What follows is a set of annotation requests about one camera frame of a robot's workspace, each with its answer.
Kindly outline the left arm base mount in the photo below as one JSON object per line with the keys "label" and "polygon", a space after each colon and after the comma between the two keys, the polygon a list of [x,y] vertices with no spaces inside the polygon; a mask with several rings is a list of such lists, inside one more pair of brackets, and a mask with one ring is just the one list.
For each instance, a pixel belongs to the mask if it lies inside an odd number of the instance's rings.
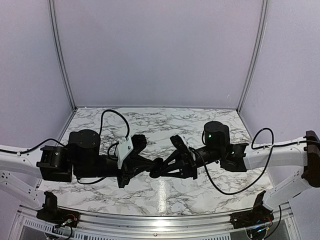
{"label": "left arm base mount", "polygon": [[42,209],[37,210],[36,218],[55,224],[58,227],[76,228],[79,222],[78,211],[58,207],[58,198],[49,191],[44,192],[45,199]]}

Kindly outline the black earbud charging case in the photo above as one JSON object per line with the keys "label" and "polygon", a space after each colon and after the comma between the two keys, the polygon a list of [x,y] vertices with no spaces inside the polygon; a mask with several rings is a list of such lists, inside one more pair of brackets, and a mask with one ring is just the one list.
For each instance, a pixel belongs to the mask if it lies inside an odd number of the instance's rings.
{"label": "black earbud charging case", "polygon": [[164,159],[157,157],[154,161],[154,166],[149,171],[149,176],[153,179],[159,178],[165,169]]}

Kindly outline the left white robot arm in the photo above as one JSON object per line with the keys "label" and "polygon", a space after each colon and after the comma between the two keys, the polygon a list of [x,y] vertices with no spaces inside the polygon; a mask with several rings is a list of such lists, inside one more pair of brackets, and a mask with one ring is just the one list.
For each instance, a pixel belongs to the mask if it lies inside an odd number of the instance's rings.
{"label": "left white robot arm", "polygon": [[11,176],[22,173],[49,182],[70,183],[73,177],[116,177],[118,187],[144,171],[150,171],[154,162],[140,155],[147,145],[146,137],[138,134],[119,141],[115,156],[100,154],[100,135],[90,129],[73,131],[67,145],[49,146],[43,143],[30,149],[1,146],[0,188],[20,199],[28,207],[40,210],[53,194],[37,190]]}

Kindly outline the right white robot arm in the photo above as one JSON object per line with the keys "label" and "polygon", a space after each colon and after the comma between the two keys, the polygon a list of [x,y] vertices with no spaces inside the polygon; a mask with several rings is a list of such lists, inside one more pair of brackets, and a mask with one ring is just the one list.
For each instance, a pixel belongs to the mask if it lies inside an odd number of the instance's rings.
{"label": "right white robot arm", "polygon": [[305,190],[320,186],[320,140],[310,130],[296,140],[271,144],[231,144],[228,128],[205,129],[204,147],[188,147],[181,137],[172,136],[176,150],[166,159],[157,159],[159,167],[150,173],[153,178],[167,177],[172,170],[179,170],[175,178],[196,178],[197,169],[219,161],[220,167],[228,172],[246,172],[257,168],[300,166],[301,169],[283,180],[276,187],[257,195],[247,219],[258,224],[267,214],[287,200]]}

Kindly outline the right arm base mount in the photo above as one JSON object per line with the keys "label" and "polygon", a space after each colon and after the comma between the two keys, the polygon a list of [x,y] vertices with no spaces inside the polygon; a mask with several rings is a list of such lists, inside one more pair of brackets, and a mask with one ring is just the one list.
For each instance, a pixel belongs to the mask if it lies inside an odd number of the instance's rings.
{"label": "right arm base mount", "polygon": [[263,206],[266,191],[256,196],[252,209],[234,212],[230,215],[230,223],[234,229],[247,228],[274,220],[273,210]]}

